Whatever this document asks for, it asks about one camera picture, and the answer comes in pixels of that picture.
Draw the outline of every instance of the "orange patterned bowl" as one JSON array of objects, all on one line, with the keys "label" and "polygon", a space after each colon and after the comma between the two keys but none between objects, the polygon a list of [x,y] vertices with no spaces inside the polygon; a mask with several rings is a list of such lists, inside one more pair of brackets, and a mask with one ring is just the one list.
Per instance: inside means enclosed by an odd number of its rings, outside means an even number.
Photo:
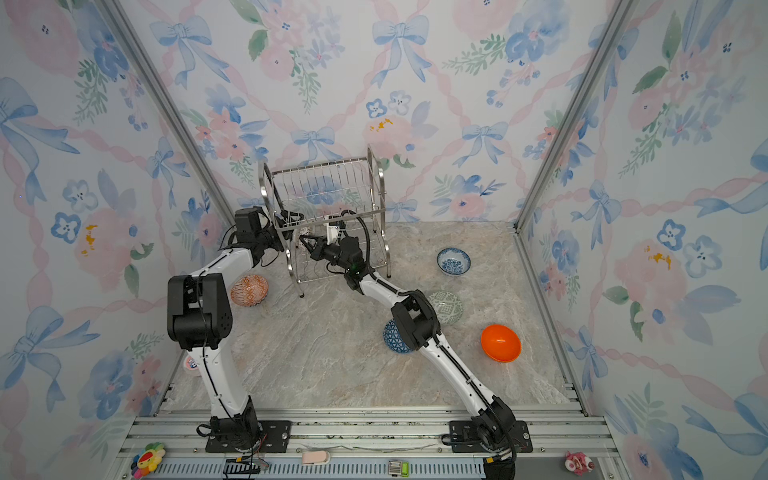
[{"label": "orange patterned bowl", "polygon": [[270,285],[266,278],[260,275],[244,276],[232,287],[232,301],[240,306],[254,306],[264,300]]}]

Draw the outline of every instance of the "black mounting plate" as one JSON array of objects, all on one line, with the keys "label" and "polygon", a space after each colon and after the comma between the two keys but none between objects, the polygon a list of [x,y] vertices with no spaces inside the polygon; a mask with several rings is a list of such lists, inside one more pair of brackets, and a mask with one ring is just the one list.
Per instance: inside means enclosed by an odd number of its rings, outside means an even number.
[{"label": "black mounting plate", "polygon": [[[266,435],[264,444],[259,448],[259,453],[285,453],[288,450],[290,440],[290,420],[259,420],[261,435]],[[208,439],[205,445],[208,453],[245,453],[236,450],[233,446],[224,446],[219,439]]]},{"label": "black mounting plate", "polygon": [[[451,445],[453,453],[487,453],[480,443],[480,438],[477,434],[477,426],[472,420],[454,420],[448,422],[448,427],[451,431],[451,442],[462,442],[461,445]],[[515,450],[517,452],[530,453],[533,452],[533,444],[531,443],[531,435],[528,433],[528,425],[525,422],[518,420],[509,432],[512,440],[515,442]]]}]

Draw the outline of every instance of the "flower toy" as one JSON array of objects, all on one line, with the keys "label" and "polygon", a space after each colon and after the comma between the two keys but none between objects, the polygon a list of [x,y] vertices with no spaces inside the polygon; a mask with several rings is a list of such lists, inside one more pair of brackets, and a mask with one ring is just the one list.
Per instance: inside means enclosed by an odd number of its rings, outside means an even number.
[{"label": "flower toy", "polygon": [[569,472],[573,472],[581,477],[584,473],[594,470],[594,462],[583,452],[568,452],[565,454],[565,468],[567,468]]},{"label": "flower toy", "polygon": [[157,470],[157,466],[163,461],[165,455],[164,445],[162,443],[150,443],[144,447],[141,455],[134,457],[131,463],[131,474],[134,478],[141,478]]}]

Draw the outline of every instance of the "green patterned bowl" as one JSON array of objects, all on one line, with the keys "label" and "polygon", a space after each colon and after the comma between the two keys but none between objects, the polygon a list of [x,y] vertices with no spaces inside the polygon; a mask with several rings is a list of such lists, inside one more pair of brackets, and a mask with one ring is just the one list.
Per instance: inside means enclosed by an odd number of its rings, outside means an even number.
[{"label": "green patterned bowl", "polygon": [[435,308],[437,319],[442,325],[456,323],[464,315],[464,304],[454,293],[438,290],[429,296],[429,302]]}]

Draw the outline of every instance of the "orange bowl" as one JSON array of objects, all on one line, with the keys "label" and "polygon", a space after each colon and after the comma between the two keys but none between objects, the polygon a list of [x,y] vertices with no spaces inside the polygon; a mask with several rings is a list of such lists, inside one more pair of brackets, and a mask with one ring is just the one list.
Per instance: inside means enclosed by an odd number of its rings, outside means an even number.
[{"label": "orange bowl", "polygon": [[517,359],[522,350],[518,334],[498,324],[491,325],[482,331],[480,344],[485,355],[501,363]]}]

